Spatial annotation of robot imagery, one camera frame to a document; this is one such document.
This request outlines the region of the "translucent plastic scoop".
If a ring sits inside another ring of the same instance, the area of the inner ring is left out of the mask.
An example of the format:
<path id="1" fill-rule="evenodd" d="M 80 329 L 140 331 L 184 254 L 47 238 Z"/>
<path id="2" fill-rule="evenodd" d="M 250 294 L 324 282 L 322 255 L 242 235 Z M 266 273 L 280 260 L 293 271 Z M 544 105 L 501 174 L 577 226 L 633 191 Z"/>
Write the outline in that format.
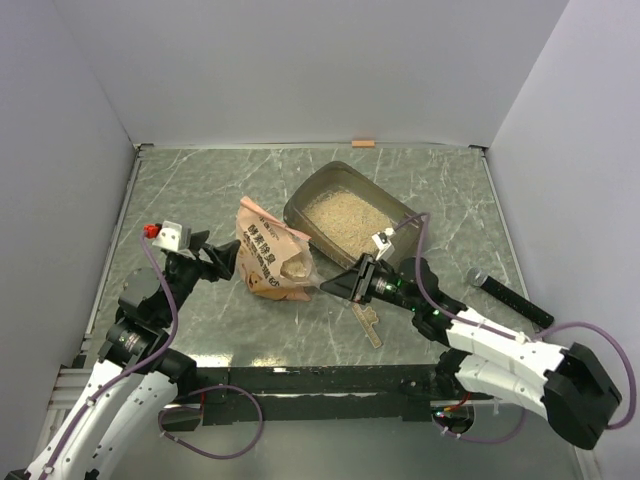
<path id="1" fill-rule="evenodd" d="M 313 287 L 319 289 L 321 284 L 326 281 L 326 278 L 320 275 L 317 271 L 311 271 L 308 275 L 306 275 L 299 284 L 302 287 Z"/>

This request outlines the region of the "orange cat litter bag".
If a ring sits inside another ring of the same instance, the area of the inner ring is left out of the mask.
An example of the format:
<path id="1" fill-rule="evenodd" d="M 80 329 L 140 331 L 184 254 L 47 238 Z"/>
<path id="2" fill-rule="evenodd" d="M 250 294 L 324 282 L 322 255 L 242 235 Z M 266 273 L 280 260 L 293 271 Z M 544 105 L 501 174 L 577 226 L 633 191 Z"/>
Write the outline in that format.
<path id="1" fill-rule="evenodd" d="M 245 196 L 236 215 L 236 238 L 241 242 L 236 270 L 252 294 L 274 301 L 311 299 L 308 287 L 299 284 L 316 271 L 308 235 Z"/>

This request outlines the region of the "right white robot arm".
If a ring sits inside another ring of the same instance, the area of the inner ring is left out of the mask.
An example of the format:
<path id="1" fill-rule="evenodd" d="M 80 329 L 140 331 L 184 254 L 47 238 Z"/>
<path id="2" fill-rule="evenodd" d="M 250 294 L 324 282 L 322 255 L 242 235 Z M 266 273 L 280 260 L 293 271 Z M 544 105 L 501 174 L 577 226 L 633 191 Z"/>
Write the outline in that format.
<path id="1" fill-rule="evenodd" d="M 591 349 L 534 340 L 487 319 L 441 291 L 425 259 L 393 268 L 364 254 L 320 288 L 355 304 L 378 299 L 411 311 L 418 333 L 447 348 L 436 375 L 441 394 L 454 399 L 466 391 L 518 405 L 580 449 L 595 448 L 621 403 Z"/>

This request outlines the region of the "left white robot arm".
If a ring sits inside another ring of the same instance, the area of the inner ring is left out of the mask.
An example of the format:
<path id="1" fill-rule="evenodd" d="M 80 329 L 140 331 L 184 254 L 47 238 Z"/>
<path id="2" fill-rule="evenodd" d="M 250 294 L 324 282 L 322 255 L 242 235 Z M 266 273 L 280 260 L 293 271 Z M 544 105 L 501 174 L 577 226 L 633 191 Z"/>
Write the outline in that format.
<path id="1" fill-rule="evenodd" d="M 199 281 L 232 278 L 241 246 L 213 246 L 208 236 L 174 224 L 145 226 L 140 244 L 149 265 L 126 277 L 86 386 L 42 452 L 8 478 L 109 479 L 167 404 L 194 396 L 196 363 L 171 347 L 178 311 Z"/>

